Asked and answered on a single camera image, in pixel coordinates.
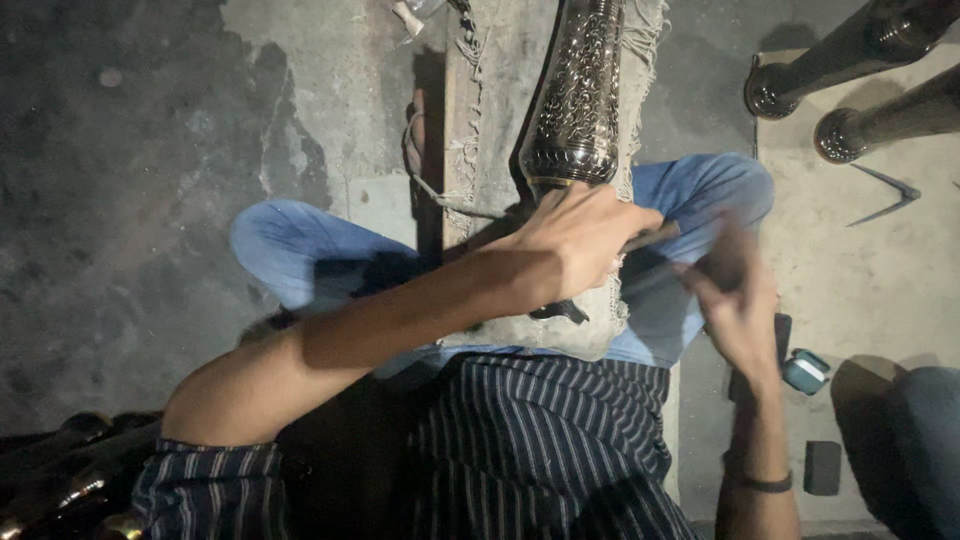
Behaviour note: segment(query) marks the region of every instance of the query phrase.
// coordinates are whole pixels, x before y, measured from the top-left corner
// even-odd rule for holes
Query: blue jeans
[[[744,224],[758,227],[773,205],[773,183],[762,165],[739,154],[641,165],[633,168],[633,175],[634,202],[676,220],[683,233],[627,256],[620,278],[630,320],[605,357],[670,367],[704,320],[695,300],[664,263],[693,262],[704,255],[719,229],[719,209],[731,209]],[[233,223],[230,244],[240,264],[284,307],[296,312],[335,309],[437,265],[407,246],[296,201],[266,201],[244,210]],[[453,355],[464,351],[545,352],[426,345],[394,358],[375,374],[391,378],[416,363],[439,372]]]

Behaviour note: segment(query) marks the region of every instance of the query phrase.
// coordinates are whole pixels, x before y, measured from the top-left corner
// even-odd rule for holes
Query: black wristband
[[[785,493],[793,489],[793,471],[790,471],[785,479],[777,482],[761,482],[741,475],[740,485],[763,493]]]

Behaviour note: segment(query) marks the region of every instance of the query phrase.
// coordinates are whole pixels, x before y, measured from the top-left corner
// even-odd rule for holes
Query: brass rim
[[[549,177],[549,176],[537,176],[537,177],[534,177],[534,178],[528,178],[528,179],[527,179],[527,184],[529,184],[529,185],[533,185],[533,184],[552,184],[552,185],[562,185],[562,186],[564,186],[564,187],[567,187],[568,185],[571,185],[571,184],[573,184],[574,182],[577,182],[577,181],[576,181],[576,180],[568,180],[568,179],[565,179],[565,178],[554,178],[554,177]]]

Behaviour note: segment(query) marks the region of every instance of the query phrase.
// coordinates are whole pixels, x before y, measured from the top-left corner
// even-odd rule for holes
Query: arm
[[[208,446],[272,441],[391,356],[602,283],[630,237],[662,216],[610,186],[548,194],[516,233],[397,288],[220,356],[175,391],[163,437]]]
[[[697,270],[684,272],[684,281],[700,300],[717,350],[744,376],[752,398],[737,405],[717,508],[717,538],[799,539],[793,490],[766,493],[744,482],[780,482],[790,475],[774,337],[777,284],[751,235],[728,229],[724,236],[716,244],[719,249],[733,246],[734,257],[743,257],[739,289],[724,293]]]

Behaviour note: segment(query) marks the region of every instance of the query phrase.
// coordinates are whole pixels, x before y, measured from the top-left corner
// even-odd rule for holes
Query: leg
[[[291,311],[329,311],[430,268],[407,246],[297,201],[244,210],[233,222],[230,245]]]
[[[960,370],[922,367],[890,395],[907,476],[943,538],[960,538]]]
[[[620,279],[630,319],[605,357],[670,367],[704,320],[695,299],[664,263],[694,262],[709,251],[720,209],[733,210],[757,230],[773,205],[773,182],[756,160],[733,153],[641,165],[633,174],[634,202],[677,221],[682,234],[627,256]]]

